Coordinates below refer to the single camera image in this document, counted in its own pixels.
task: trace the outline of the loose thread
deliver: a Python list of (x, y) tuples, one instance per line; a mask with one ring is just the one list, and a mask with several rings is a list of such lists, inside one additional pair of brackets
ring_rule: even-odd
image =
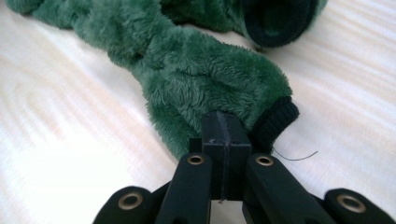
[(285, 159), (285, 160), (287, 160), (287, 161), (303, 161), (303, 160), (306, 160), (306, 159), (308, 159), (308, 158), (311, 158), (311, 157), (315, 156), (315, 154), (318, 153), (317, 151), (315, 151), (315, 152), (312, 153), (311, 155), (309, 155), (309, 156), (307, 156), (307, 157), (304, 157), (304, 158), (300, 158), (300, 159), (289, 159), (289, 158), (286, 158), (286, 157), (282, 156), (282, 154), (280, 154), (278, 151), (276, 151), (276, 148), (274, 148), (274, 151), (276, 152), (277, 155), (279, 155), (280, 157), (282, 157), (283, 159)]

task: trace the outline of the metal ring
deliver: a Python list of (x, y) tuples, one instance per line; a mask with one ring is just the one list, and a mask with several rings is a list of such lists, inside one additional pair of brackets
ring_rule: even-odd
[(191, 165), (200, 165), (204, 163), (205, 158), (199, 155), (190, 156), (187, 158), (187, 162)]
[[(133, 203), (128, 203), (126, 200), (128, 198), (134, 197), (135, 201)], [(119, 208), (122, 210), (131, 210), (139, 206), (143, 202), (143, 196), (141, 193), (137, 191), (133, 191), (130, 193), (125, 194), (119, 200)]]
[[(346, 200), (350, 200), (355, 204), (347, 203)], [(337, 196), (337, 202), (339, 202), (345, 209), (355, 212), (363, 213), (366, 211), (366, 206), (360, 200), (347, 194), (340, 194)]]
[(274, 164), (274, 161), (266, 156), (260, 156), (256, 158), (256, 162), (263, 166), (272, 166)]

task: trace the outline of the light wood surface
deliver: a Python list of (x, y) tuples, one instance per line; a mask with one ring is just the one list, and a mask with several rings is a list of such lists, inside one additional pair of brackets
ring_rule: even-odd
[[(396, 1), (330, 0), (297, 42), (264, 54), (301, 112), (276, 150), (318, 151), (276, 156), (313, 194), (352, 189), (396, 218)], [(128, 71), (1, 1), (0, 223), (90, 223), (116, 190), (153, 191), (176, 166)], [(240, 203), (213, 203), (212, 216), (244, 220)]]

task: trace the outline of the wooden table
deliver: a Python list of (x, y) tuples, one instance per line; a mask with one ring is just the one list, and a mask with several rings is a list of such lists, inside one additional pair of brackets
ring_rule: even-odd
[[(301, 112), (276, 150), (318, 151), (275, 156), (313, 194), (353, 189), (396, 218), (396, 2), (331, 0), (297, 42), (264, 54)], [(104, 52), (2, 1), (0, 223), (90, 223), (116, 190), (169, 181), (177, 161), (145, 102)], [(213, 203), (212, 223), (243, 223), (240, 206)]]

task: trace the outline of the green plush fabric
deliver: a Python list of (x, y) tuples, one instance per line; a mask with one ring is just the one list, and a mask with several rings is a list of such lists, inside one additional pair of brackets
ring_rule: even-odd
[(297, 39), (327, 0), (161, 0), (174, 23), (194, 23), (219, 32), (236, 31), (262, 48)]
[(155, 0), (7, 0), (7, 5), (74, 29), (129, 69), (142, 86), (151, 121), (177, 158), (188, 152), (190, 138), (200, 137), (204, 113), (233, 113), (251, 132), (265, 111), (291, 95), (286, 77), (262, 55), (175, 26)]

